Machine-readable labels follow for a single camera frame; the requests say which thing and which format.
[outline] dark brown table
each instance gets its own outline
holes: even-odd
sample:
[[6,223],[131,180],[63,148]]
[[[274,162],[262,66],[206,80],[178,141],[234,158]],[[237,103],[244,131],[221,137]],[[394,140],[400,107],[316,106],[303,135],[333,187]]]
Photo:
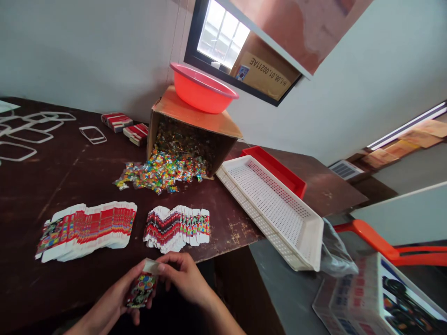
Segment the dark brown table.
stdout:
[[[3,100],[21,106],[15,110],[16,115],[53,110],[70,112],[77,120],[65,122],[51,132],[54,139],[42,144],[1,139],[36,148],[38,153],[23,162],[2,161],[0,166],[0,301],[3,309],[0,332],[90,303],[142,258],[159,257],[158,249],[147,248],[142,242],[146,215],[156,206],[185,205],[210,211],[209,244],[183,249],[196,261],[264,238],[217,178],[183,184],[180,192],[160,196],[148,189],[119,191],[112,182],[120,176],[124,163],[145,161],[146,151],[123,134],[114,134],[101,123],[99,114],[32,100]],[[83,126],[97,126],[107,142],[91,145],[78,130]],[[238,157],[248,146],[238,142],[228,159]],[[267,150],[308,183],[304,200],[319,215],[338,213],[367,200],[316,159]],[[126,248],[103,248],[67,263],[42,264],[34,260],[43,223],[55,212],[78,203],[95,206],[110,201],[132,201],[138,206]]]

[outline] white plastic tray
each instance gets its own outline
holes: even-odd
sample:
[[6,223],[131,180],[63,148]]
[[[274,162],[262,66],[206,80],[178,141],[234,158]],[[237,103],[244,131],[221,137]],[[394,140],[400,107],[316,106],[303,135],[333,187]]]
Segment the white plastic tray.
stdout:
[[216,175],[295,271],[320,270],[323,219],[251,156]]

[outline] open cardboard box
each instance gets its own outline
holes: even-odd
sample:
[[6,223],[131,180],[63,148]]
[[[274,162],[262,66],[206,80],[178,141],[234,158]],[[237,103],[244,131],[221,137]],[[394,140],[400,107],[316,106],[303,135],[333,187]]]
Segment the open cardboard box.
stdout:
[[214,161],[211,162],[211,170],[207,173],[208,178],[214,176],[214,173],[230,153],[234,143],[238,138],[242,138],[239,127],[233,122],[226,110],[220,114],[204,113],[180,99],[174,85],[170,85],[163,96],[152,106],[148,134],[148,159],[151,157],[162,115],[213,133],[212,140],[215,143],[212,147],[217,149],[215,149]]

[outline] red plastic tray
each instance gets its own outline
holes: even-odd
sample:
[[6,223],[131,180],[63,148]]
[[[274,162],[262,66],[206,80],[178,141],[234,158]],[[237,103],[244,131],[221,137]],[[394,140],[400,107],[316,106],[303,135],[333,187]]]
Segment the red plastic tray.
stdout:
[[273,157],[261,147],[251,147],[242,150],[241,157],[246,155],[250,155],[259,163],[261,163],[284,185],[286,185],[289,190],[296,194],[298,198],[303,200],[307,184],[291,170],[282,165],[275,157]]

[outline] hand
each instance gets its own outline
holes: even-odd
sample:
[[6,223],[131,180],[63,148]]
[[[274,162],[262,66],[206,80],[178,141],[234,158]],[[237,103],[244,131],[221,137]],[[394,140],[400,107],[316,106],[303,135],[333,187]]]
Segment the hand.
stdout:
[[166,291],[169,291],[171,282],[173,282],[186,300],[201,307],[204,307],[213,296],[214,291],[203,278],[190,254],[170,251],[156,261],[176,263],[180,268],[177,271],[167,264],[158,265],[160,279],[166,281]]
[[[113,284],[67,334],[107,334],[125,312],[132,315],[134,324],[138,326],[140,324],[140,310],[124,306],[124,297],[134,279],[143,271],[144,264],[145,261],[141,261]],[[149,297],[146,308],[152,307],[154,297],[155,290]]]

